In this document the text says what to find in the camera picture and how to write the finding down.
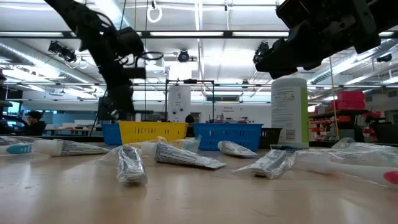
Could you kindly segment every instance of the wooden table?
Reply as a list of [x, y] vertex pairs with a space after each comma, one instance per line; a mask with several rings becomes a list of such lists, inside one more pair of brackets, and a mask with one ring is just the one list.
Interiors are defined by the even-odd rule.
[[0, 157], [0, 217], [7, 223], [397, 223], [398, 192], [359, 178], [288, 171], [236, 177], [254, 159], [204, 152], [219, 170], [155, 163], [148, 184], [125, 186], [101, 156]]

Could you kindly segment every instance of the black basket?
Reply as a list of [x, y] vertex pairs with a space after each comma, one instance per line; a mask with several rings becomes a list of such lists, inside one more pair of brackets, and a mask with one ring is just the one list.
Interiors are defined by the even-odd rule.
[[282, 128], [261, 128], [259, 149], [270, 149], [269, 145], [278, 144]]

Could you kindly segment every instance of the tube cap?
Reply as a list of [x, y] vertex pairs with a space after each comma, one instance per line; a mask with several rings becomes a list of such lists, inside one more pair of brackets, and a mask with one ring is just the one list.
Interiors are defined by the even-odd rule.
[[32, 145], [32, 152], [48, 154], [50, 156], [59, 156], [62, 150], [62, 143], [57, 140], [36, 140]]
[[219, 142], [217, 143], [217, 147], [218, 147], [219, 150], [221, 150], [221, 148], [223, 147], [223, 142], [222, 142], [222, 141], [219, 141]]
[[141, 146], [141, 153], [143, 156], [155, 157], [157, 143], [144, 142]]

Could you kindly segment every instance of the yellow basket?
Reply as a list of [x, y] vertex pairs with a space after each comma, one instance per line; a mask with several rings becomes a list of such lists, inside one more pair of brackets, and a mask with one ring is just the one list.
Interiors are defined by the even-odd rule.
[[167, 140], [185, 139], [187, 123], [120, 121], [122, 143], [153, 140], [162, 136]]

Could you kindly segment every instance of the security camera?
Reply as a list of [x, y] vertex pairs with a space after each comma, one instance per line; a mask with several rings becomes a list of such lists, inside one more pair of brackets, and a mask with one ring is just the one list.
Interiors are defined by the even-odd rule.
[[179, 62], [187, 62], [189, 61], [189, 54], [187, 50], [181, 50], [180, 54], [178, 55]]

